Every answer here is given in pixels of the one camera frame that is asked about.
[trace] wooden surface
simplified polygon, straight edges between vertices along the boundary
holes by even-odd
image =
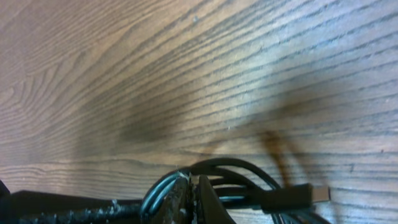
[[[398,223],[397,71],[396,0],[2,0],[0,179],[139,198],[228,156]]]

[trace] wood grain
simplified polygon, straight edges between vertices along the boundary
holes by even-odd
[[[397,223],[397,69],[395,0],[1,1],[0,178],[138,198],[237,157],[330,185],[333,223]]]

